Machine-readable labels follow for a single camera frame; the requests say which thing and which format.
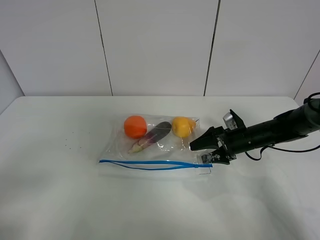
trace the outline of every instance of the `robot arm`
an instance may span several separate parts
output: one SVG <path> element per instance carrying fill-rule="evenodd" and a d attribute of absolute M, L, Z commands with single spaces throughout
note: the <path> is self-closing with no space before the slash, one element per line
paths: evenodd
<path fill-rule="evenodd" d="M 305 138 L 309 133 L 320 130 L 320 98 L 312 99 L 315 95 L 320 95 L 320 92 L 306 98 L 303 106 L 250 127 L 246 127 L 230 109 L 223 117 L 228 128 L 210 127 L 190 143 L 190 149 L 216 149 L 201 157 L 203 163 L 229 165 L 231 160 L 237 158 L 236 154 Z"/>

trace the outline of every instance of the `purple eggplant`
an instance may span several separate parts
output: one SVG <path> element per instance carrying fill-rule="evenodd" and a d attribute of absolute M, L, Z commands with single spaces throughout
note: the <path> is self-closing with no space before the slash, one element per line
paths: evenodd
<path fill-rule="evenodd" d="M 171 123 L 168 121 L 160 122 L 157 126 L 152 128 L 142 138 L 136 141 L 132 148 L 128 151 L 129 154 L 138 153 L 143 149 L 155 144 L 156 142 L 163 139 L 171 131 Z"/>

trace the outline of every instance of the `white table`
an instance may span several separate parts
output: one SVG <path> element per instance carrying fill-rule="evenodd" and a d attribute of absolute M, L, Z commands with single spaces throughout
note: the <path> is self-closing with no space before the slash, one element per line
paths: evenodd
<path fill-rule="evenodd" d="M 97 164 L 117 115 L 196 116 L 205 131 L 224 126 L 230 108 L 250 126 L 297 105 L 287 97 L 18 98 L 0 115 L 0 239 L 319 239 L 319 151 L 267 149 L 258 162 L 239 154 L 207 175 Z M 279 146 L 319 140 L 315 132 Z"/>

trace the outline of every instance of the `lemon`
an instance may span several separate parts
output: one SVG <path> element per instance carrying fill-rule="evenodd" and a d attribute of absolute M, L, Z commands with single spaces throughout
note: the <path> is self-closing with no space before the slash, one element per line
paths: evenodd
<path fill-rule="evenodd" d="M 188 137 L 196 127 L 196 122 L 185 116 L 177 116 L 172 120 L 172 131 L 180 138 Z"/>

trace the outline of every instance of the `orange fruit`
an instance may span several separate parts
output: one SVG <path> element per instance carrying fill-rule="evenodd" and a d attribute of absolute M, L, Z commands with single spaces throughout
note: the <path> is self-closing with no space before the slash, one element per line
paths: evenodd
<path fill-rule="evenodd" d="M 177 116 L 172 120 L 172 131 L 180 138 L 188 137 L 195 129 L 196 122 L 185 116 Z"/>
<path fill-rule="evenodd" d="M 147 123 L 142 116 L 130 116 L 124 121 L 124 133 L 129 138 L 139 139 L 147 132 Z"/>

